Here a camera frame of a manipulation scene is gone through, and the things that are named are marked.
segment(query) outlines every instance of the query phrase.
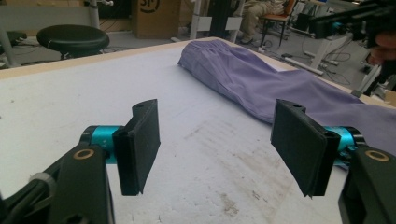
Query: floor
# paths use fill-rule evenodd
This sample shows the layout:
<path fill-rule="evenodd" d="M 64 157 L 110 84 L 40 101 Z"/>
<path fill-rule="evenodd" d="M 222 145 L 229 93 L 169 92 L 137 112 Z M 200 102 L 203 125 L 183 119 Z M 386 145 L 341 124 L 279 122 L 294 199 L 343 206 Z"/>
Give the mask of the floor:
<path fill-rule="evenodd" d="M 307 65 L 311 64 L 311 58 L 304 55 L 304 51 L 317 52 L 321 40 L 312 39 L 290 30 L 287 31 L 287 34 L 287 40 L 284 39 L 281 46 L 279 46 L 279 37 L 276 31 L 273 30 L 271 35 L 265 37 L 265 47 L 261 49 L 259 48 L 261 35 L 260 30 L 258 30 L 252 43 L 240 46 L 254 51 L 259 51 L 260 49 L 261 53 L 280 61 L 283 61 L 281 57 L 282 54 L 287 53 L 292 56 L 292 59 L 300 63 Z M 110 45 L 105 49 L 105 53 L 173 42 L 171 39 L 137 39 L 131 32 L 113 32 L 108 33 L 108 35 L 110 37 Z M 190 34 L 187 28 L 180 28 L 176 38 L 179 40 L 188 40 L 189 36 Z M 58 52 L 40 47 L 32 37 L 21 42 L 21 45 L 15 47 L 14 50 L 17 54 L 17 60 L 25 66 L 34 63 L 52 62 L 60 59 L 60 54 Z M 351 41 L 332 55 L 339 64 L 337 66 L 328 65 L 327 68 L 323 70 L 324 74 L 322 77 L 352 90 L 357 89 L 365 75 L 362 71 L 364 68 L 362 62 L 367 55 L 367 49 L 364 48 L 360 42 Z"/>

